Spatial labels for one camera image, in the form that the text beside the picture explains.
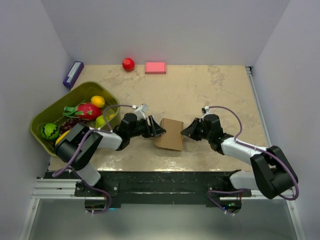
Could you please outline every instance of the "brown box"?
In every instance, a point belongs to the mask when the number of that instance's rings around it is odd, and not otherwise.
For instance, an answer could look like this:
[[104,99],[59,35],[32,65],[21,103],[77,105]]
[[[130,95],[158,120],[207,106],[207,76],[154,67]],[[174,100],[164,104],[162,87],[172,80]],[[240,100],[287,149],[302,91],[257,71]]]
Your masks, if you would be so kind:
[[182,151],[183,136],[181,131],[184,128],[184,122],[162,118],[160,126],[166,130],[166,133],[155,138],[154,145],[164,149]]

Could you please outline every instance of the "blue box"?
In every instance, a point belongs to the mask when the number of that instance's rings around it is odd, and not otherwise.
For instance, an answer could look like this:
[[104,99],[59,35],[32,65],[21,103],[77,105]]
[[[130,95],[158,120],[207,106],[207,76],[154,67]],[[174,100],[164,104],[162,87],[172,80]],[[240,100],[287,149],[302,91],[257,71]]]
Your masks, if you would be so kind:
[[63,80],[63,85],[66,86],[68,89],[71,89],[75,85],[84,67],[85,65],[82,61],[75,61],[68,75]]

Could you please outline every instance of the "red ball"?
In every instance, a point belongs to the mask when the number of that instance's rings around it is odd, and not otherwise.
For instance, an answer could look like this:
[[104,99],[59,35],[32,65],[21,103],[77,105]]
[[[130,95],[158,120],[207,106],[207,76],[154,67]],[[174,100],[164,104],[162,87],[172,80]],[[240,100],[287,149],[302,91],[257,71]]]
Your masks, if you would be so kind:
[[124,70],[130,72],[135,69],[135,62],[131,58],[125,58],[122,62],[122,66]]

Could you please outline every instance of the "red eraser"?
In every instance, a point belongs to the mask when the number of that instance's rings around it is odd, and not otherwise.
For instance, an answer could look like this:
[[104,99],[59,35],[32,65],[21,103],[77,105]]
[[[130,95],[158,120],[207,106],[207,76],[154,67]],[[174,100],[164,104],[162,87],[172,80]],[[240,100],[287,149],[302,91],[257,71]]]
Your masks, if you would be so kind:
[[166,74],[165,62],[146,62],[145,74]]

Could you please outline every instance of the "beige marble surface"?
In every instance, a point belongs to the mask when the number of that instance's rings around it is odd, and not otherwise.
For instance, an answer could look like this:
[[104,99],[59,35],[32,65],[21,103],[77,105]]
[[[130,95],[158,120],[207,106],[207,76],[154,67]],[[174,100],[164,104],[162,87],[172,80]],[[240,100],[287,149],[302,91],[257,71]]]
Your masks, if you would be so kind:
[[[187,127],[200,117],[201,107],[220,105],[234,110],[243,123],[240,140],[266,146],[262,124],[244,66],[168,65],[167,74],[146,75],[144,66],[125,72],[120,65],[86,65],[76,86],[87,81],[103,85],[120,103],[148,105],[147,115],[159,123],[162,118],[184,122]],[[121,116],[132,111],[122,107]],[[220,117],[226,133],[235,135],[239,125],[235,117],[223,109],[213,111]],[[211,150],[207,141],[183,140],[183,151],[158,148],[153,140],[131,139],[123,151],[98,149],[91,159],[99,171],[232,171],[251,167],[235,158]],[[53,157],[49,170],[64,163]]]

